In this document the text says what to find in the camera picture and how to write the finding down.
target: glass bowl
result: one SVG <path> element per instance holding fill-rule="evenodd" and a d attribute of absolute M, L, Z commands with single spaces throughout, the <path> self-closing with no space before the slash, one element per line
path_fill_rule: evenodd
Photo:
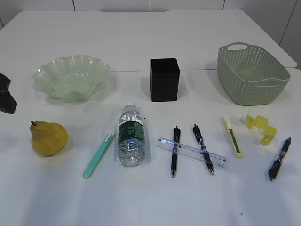
<path fill-rule="evenodd" d="M 104 89 L 108 68 L 104 61 L 91 56 L 59 57 L 33 75 L 34 88 L 53 99 L 86 101 Z"/>

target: black object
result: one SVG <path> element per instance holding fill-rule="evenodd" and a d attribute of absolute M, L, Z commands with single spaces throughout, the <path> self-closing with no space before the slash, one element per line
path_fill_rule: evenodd
<path fill-rule="evenodd" d="M 291 138 L 288 138 L 285 142 L 284 142 L 284 145 L 281 149 L 281 152 L 279 154 L 279 157 L 277 160 L 274 161 L 271 169 L 269 170 L 269 180 L 270 181 L 273 181 L 276 176 L 277 176 L 277 173 L 280 169 L 280 166 L 281 166 L 281 162 L 282 162 L 282 159 L 284 158 L 285 154 L 287 153 L 287 150 L 288 150 L 288 147 L 290 146 L 291 144 Z"/>
<path fill-rule="evenodd" d="M 17 102 L 8 91 L 10 79 L 0 73 L 0 111 L 8 114 L 15 113 Z"/>
<path fill-rule="evenodd" d="M 180 142 L 180 134 L 181 134 L 181 131 L 176 126 L 175 129 L 174 129 L 174 141 L 177 142 L 177 143 L 174 144 L 173 154 L 171 156 L 171 167 L 170 167 L 171 177 L 172 178 L 175 177 L 175 172 L 177 171 L 178 143 Z"/>
<path fill-rule="evenodd" d="M 235 136 L 234 136 L 234 134 L 233 134 L 232 129 L 229 129 L 229 132 L 230 132 L 231 138 L 232 138 L 232 140 L 233 140 L 233 143 L 234 143 L 236 152 L 237 152 L 237 153 L 240 153 L 240 150 L 239 150 L 239 147 L 238 147 L 238 145 L 237 145 L 237 142 L 236 142 L 236 139 L 235 139 Z"/>
<path fill-rule="evenodd" d="M 194 124 L 194 127 L 193 127 L 192 130 L 193 130 L 194 135 L 196 136 L 197 143 L 201 145 L 201 150 L 203 151 L 203 157 L 206 161 L 207 168 L 211 172 L 211 174 L 214 175 L 213 164 L 211 162 L 211 159 L 210 159 L 209 153 L 207 151 L 207 148 L 204 145 L 204 140 L 202 138 L 201 131 L 199 131 L 199 128 L 196 124 Z"/>
<path fill-rule="evenodd" d="M 150 92 L 152 102 L 176 101 L 180 69 L 174 58 L 150 60 Z"/>

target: white table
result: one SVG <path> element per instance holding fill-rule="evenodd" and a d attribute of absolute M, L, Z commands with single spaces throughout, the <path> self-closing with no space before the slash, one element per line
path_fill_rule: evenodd
<path fill-rule="evenodd" d="M 0 32 L 0 68 L 18 62 L 37 69 L 57 57 L 86 54 L 114 71 L 149 71 L 152 58 L 176 58 L 181 70 L 216 69 L 218 49 L 237 41 L 265 48 L 284 67 L 297 65 L 240 10 L 67 11 L 16 16 Z"/>
<path fill-rule="evenodd" d="M 32 89 L 30 74 L 14 75 L 11 93 L 18 102 L 14 115 L 0 115 L 1 226 L 298 226 L 301 222 L 301 72 L 289 69 L 291 80 L 271 104 L 238 106 L 223 91 L 216 70 L 182 71 L 176 102 L 153 103 L 150 72 L 111 73 L 106 98 L 93 96 L 81 104 L 52 101 Z M 127 101 L 145 115 L 151 161 L 125 168 L 114 161 L 112 144 L 90 179 L 82 177 L 104 132 L 113 127 Z M 239 118 L 252 109 L 266 115 L 277 136 L 267 146 Z M 237 159 L 218 121 L 228 115 L 244 157 Z M 31 148 L 30 121 L 64 125 L 72 147 L 41 158 Z M 197 123 L 210 152 L 226 156 L 227 170 L 211 176 L 203 164 L 178 159 L 170 178 L 168 152 L 156 148 L 159 136 L 172 138 L 177 125 L 181 142 L 197 146 Z M 266 172 L 282 142 L 292 138 L 277 179 Z"/>

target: water bottle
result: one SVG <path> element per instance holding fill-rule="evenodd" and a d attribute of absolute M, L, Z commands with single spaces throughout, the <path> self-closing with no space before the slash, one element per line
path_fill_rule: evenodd
<path fill-rule="evenodd" d="M 125 166 L 137 166 L 145 158 L 143 123 L 135 105 L 126 105 L 118 121 L 118 158 Z"/>

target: green plastic basket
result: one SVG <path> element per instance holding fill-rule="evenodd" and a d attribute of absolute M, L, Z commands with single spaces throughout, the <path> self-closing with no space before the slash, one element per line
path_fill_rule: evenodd
<path fill-rule="evenodd" d="M 235 45 L 246 48 L 229 49 Z M 269 52 L 243 42 L 219 49 L 217 74 L 229 97 L 239 105 L 269 104 L 290 79 L 288 71 Z"/>

